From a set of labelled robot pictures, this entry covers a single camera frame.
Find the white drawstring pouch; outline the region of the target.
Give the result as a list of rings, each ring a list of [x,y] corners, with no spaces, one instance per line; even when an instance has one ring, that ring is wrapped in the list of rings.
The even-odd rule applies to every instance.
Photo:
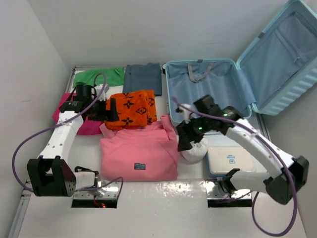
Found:
[[[181,151],[182,157],[189,164],[194,164],[201,161],[207,154],[209,142],[206,138],[203,138],[200,142],[191,142],[192,148],[190,150]]]

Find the magenta garment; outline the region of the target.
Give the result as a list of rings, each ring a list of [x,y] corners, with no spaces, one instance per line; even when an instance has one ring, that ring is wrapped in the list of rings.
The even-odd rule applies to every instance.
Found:
[[[53,114],[53,120],[55,123],[57,123],[59,119],[59,113],[60,113],[59,107],[62,106],[62,104],[66,101],[66,99],[69,96],[70,96],[70,93],[64,93],[62,95],[60,102]],[[101,131],[100,131],[101,124],[102,124],[101,121],[93,121],[86,118],[82,126],[77,131],[77,135],[83,135],[83,136],[99,135],[101,134]]]

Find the orange black patterned towel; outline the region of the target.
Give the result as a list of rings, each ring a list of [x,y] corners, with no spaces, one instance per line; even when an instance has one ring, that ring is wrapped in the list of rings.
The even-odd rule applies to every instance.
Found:
[[[158,120],[154,90],[117,93],[111,95],[110,99],[115,99],[119,120],[106,121],[108,129],[135,129]]]

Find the pink hoodie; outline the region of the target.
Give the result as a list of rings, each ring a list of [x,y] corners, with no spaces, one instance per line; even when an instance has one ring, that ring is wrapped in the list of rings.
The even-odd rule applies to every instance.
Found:
[[[101,174],[107,180],[155,182],[178,177],[178,142],[168,115],[139,129],[112,131],[100,126]]]

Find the white blue case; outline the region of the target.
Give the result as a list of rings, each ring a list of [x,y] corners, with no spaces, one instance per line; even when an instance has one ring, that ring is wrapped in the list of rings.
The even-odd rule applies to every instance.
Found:
[[[209,177],[223,177],[232,169],[255,172],[253,157],[242,147],[209,147],[207,154]]]

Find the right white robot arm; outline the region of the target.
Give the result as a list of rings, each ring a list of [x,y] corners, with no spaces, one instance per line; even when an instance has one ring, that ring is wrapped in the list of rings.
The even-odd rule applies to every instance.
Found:
[[[279,149],[245,119],[235,108],[221,109],[210,95],[194,102],[195,109],[180,104],[176,98],[176,112],[184,120],[177,125],[178,150],[191,149],[192,142],[200,142],[205,133],[217,131],[242,146],[266,169],[265,173],[246,172],[233,168],[217,182],[220,191],[232,194],[248,189],[268,194],[275,202],[286,205],[307,183],[309,161],[294,157]]]

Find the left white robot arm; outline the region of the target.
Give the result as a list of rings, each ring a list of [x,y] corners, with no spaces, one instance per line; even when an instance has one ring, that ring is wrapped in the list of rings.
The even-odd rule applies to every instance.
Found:
[[[102,187],[97,171],[68,165],[71,146],[86,119],[116,121],[118,114],[114,99],[107,100],[108,84],[100,91],[79,84],[59,107],[58,121],[43,151],[27,163],[27,171],[36,196],[71,197],[79,190]]]

